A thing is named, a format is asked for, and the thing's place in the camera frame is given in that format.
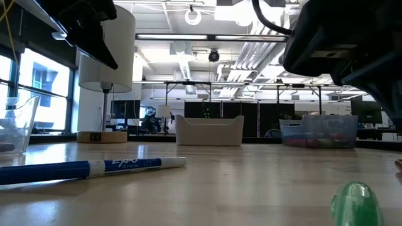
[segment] small outlet box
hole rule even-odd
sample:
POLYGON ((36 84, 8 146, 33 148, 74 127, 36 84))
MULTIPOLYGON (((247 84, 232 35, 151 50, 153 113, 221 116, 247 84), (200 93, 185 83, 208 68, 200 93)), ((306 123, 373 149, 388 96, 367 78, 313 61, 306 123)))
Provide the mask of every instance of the small outlet box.
POLYGON ((93 132, 90 134, 89 141, 100 142, 102 140, 102 134, 99 132, 93 132))

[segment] black panel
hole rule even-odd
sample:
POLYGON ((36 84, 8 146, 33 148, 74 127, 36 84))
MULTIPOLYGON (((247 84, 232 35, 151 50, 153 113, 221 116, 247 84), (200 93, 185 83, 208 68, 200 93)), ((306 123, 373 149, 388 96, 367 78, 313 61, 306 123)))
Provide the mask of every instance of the black panel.
POLYGON ((68 67, 75 67, 75 47, 71 47, 66 41, 57 41, 52 33, 56 32, 48 24, 27 11, 23 14, 23 29, 20 40, 36 51, 58 63, 68 67))
POLYGON ((234 119, 241 116, 241 103, 224 102, 223 112, 224 119, 234 119))
MULTIPOLYGON (((6 5, 9 6, 10 2, 11 0, 6 0, 6 5)), ((3 15, 3 12, 3 5, 0 5, 0 15, 3 15)), ((71 47, 66 41, 54 40, 52 32, 56 32, 56 30, 51 26, 16 3, 8 11, 7 17, 14 47, 18 53, 23 53, 25 47, 28 47, 58 63, 77 69, 75 47, 71 47)), ((5 18, 0 23, 0 44, 11 47, 5 18)), ((6 56, 14 59, 14 56, 10 54, 6 56)))
MULTIPOLYGON (((10 2, 11 2, 11 0, 5 0, 6 7, 9 6, 10 2)), ((19 27, 20 27, 20 21, 21 21, 21 14, 23 11, 24 11, 24 9, 20 5, 14 3, 13 6, 11 6, 11 9, 7 12, 7 18, 8 18, 9 25, 10 25, 11 36, 13 37, 13 43, 14 43, 15 50, 18 53, 23 53, 24 49, 25 49, 25 45, 19 41, 19 27)), ((3 15, 3 13, 4 13, 3 5, 0 4, 0 15, 3 15)), ((10 43, 10 39, 9 39, 6 18, 3 18, 3 20, 0 23, 0 44, 11 49, 11 43, 10 43)), ((14 59, 13 52, 12 51, 10 51, 10 52, 11 52, 11 54, 6 54, 6 56, 10 59, 14 59)))
POLYGON ((279 104, 279 106, 277 104, 260 104, 259 136, 265 137, 266 132, 270 129, 279 129, 279 119, 292 119, 294 115, 294 104, 279 104))
POLYGON ((220 118, 220 103, 219 102, 204 102, 202 106, 204 117, 209 119, 220 118))
POLYGON ((243 137, 257 137, 257 104, 242 103, 241 113, 244 116, 243 137))
POLYGON ((220 118, 219 102, 188 102, 184 103, 184 117, 187 118, 220 118))
POLYGON ((202 118, 202 102, 184 102, 184 117, 202 118))

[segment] rectangular light fixture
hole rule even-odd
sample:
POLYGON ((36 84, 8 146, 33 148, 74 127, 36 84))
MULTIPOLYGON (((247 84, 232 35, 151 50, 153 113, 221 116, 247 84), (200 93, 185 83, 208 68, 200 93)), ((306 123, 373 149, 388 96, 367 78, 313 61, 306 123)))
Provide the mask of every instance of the rectangular light fixture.
POLYGON ((140 84, 164 84, 165 82, 161 82, 161 81, 133 81, 133 83, 140 83, 140 84))
POLYGON ((217 41, 261 41, 261 42, 285 42, 285 35, 217 35, 217 41))
POLYGON ((284 85, 284 84, 283 83, 250 83, 249 85, 277 86, 277 85, 284 85))
MULTIPOLYGON (((166 98, 164 98, 164 97, 151 97, 149 99, 151 99, 151 100, 166 100, 166 98)), ((177 98, 168 97, 168 100, 177 100, 177 98)))
POLYGON ((206 40, 207 35, 138 34, 137 40, 206 40))
POLYGON ((208 100, 203 98, 180 98, 180 100, 208 100))
POLYGON ((140 1, 140 0, 114 0, 114 4, 193 4, 197 6, 203 6, 205 3, 203 1, 140 1))
POLYGON ((304 86, 309 86, 309 87, 313 87, 313 86, 324 86, 325 84, 318 84, 318 83, 312 83, 312 84, 304 84, 304 86))
POLYGON ((245 85, 244 82, 211 82, 212 85, 245 85))

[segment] yellow wire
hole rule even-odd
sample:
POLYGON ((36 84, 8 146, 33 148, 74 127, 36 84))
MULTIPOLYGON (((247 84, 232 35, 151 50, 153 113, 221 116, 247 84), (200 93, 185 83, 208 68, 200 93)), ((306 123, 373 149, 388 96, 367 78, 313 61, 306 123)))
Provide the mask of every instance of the yellow wire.
POLYGON ((8 22, 8 16, 7 16, 7 12, 11 9, 11 6, 13 5, 14 0, 11 1, 10 5, 8 6, 8 8, 6 9, 6 3, 3 2, 3 9, 4 9, 4 14, 1 16, 0 18, 0 22, 1 20, 3 20, 3 18, 6 18, 6 23, 7 23, 7 30, 8 30, 8 35, 10 37, 10 42, 11 42, 11 48, 13 49, 13 54, 14 54, 14 60, 17 64, 17 68, 18 66, 18 58, 17 58, 17 54, 15 53, 15 47, 14 47, 14 42, 13 42, 13 37, 11 36, 11 30, 10 30, 10 23, 8 22))
POLYGON ((7 15, 8 11, 11 9, 11 6, 13 6, 14 2, 15 2, 15 0, 12 0, 11 3, 10 3, 10 5, 8 6, 8 8, 7 8, 7 9, 4 9, 4 13, 3 13, 3 15, 0 17, 0 22, 1 22, 1 21, 4 19, 4 17, 7 15))

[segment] wooden table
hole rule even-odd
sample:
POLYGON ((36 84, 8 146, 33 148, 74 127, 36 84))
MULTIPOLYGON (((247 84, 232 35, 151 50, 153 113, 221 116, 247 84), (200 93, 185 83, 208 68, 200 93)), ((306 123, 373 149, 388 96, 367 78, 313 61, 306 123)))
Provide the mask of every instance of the wooden table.
POLYGON ((0 186, 0 225, 332 225, 330 202, 352 180, 376 192, 386 225, 402 225, 398 153, 175 143, 30 146, 1 166, 186 156, 186 168, 0 186))

